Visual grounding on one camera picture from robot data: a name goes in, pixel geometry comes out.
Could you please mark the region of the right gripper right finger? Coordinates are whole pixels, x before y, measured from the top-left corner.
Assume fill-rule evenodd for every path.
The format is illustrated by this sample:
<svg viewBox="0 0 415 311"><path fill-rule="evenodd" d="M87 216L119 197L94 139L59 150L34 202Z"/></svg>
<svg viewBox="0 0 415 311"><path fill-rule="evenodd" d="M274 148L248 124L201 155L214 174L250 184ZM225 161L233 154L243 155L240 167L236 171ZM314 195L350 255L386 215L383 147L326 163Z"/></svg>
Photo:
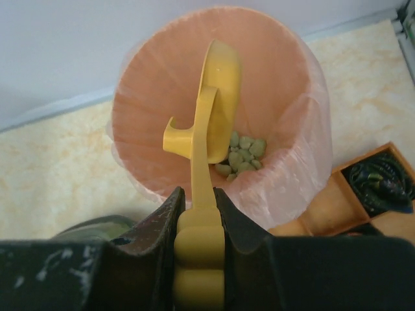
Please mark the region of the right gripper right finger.
<svg viewBox="0 0 415 311"><path fill-rule="evenodd" d="M215 189L226 310L413 310L414 245L384 235L274 236Z"/></svg>

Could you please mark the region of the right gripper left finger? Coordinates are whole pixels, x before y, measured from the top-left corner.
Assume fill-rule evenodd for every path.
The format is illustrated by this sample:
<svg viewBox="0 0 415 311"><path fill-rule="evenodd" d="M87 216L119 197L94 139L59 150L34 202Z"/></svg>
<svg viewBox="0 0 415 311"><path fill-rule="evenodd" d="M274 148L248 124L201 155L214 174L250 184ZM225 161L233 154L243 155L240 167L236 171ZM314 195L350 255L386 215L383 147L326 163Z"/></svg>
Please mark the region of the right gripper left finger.
<svg viewBox="0 0 415 311"><path fill-rule="evenodd" d="M173 242L185 193L105 240L1 242L2 310L172 310Z"/></svg>

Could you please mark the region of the dark grey litter box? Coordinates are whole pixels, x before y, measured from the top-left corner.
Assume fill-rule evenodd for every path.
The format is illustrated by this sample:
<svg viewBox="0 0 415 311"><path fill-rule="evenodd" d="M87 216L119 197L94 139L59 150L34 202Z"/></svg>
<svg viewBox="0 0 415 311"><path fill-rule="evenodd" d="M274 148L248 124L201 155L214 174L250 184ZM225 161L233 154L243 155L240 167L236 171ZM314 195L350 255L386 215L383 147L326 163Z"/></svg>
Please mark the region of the dark grey litter box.
<svg viewBox="0 0 415 311"><path fill-rule="evenodd" d="M59 240L113 240L129 231L136 221L117 214L94 218L58 233Z"/></svg>

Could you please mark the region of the yellow litter scoop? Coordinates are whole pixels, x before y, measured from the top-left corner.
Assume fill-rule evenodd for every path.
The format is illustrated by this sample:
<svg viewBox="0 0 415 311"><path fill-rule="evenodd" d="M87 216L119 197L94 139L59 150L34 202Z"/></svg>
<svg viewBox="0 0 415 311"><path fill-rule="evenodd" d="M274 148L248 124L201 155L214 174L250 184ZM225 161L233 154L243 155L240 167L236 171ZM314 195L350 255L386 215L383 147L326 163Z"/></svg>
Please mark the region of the yellow litter scoop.
<svg viewBox="0 0 415 311"><path fill-rule="evenodd" d="M190 160L191 207L177 222L172 295L177 310L222 310L225 298L225 235L209 166L228 154L241 92L237 51L213 40L204 58L192 127L171 118L163 149Z"/></svg>

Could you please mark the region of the green litter clumps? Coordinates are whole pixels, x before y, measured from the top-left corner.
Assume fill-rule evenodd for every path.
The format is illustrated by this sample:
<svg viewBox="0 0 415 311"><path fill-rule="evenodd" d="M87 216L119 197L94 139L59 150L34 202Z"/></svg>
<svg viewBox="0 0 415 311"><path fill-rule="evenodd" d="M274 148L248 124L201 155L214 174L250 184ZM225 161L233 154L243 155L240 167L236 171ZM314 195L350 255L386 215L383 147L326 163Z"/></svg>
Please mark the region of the green litter clumps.
<svg viewBox="0 0 415 311"><path fill-rule="evenodd" d="M267 142L233 131L228 153L224 160L214 164L215 171L227 181L233 181L239 174L263 168L261 159L265 155Z"/></svg>

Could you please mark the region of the orange compartment tray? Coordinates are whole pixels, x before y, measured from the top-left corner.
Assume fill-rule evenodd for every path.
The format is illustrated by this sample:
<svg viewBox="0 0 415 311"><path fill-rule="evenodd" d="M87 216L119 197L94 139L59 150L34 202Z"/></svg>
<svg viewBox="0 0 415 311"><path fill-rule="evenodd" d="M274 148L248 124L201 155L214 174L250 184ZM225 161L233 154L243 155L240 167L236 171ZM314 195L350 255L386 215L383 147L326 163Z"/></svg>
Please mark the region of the orange compartment tray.
<svg viewBox="0 0 415 311"><path fill-rule="evenodd" d="M307 210L297 219L268 230L274 236L334 236L354 227L371 224L386 236L414 242L414 215L388 211L371 217L365 211L342 171L379 152L390 152L403 165L411 178L414 169L392 143L337 166L332 170L327 186L313 199Z"/></svg>

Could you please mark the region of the bin with pink bag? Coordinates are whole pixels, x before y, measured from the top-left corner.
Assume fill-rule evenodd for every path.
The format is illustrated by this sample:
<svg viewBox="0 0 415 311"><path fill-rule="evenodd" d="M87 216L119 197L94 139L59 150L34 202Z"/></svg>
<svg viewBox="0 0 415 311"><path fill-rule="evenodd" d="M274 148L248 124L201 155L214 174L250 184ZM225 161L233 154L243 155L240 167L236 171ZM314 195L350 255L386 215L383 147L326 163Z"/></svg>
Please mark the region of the bin with pink bag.
<svg viewBox="0 0 415 311"><path fill-rule="evenodd" d="M264 229L299 217L331 174L329 95L320 64L280 21L236 6L184 15L153 34L123 64L110 135L115 160L136 189L162 203L176 187L190 189L188 159L165 152L168 121L193 123L204 56L219 40L242 64L235 130L264 139L263 168L227 181L211 173L245 215Z"/></svg>

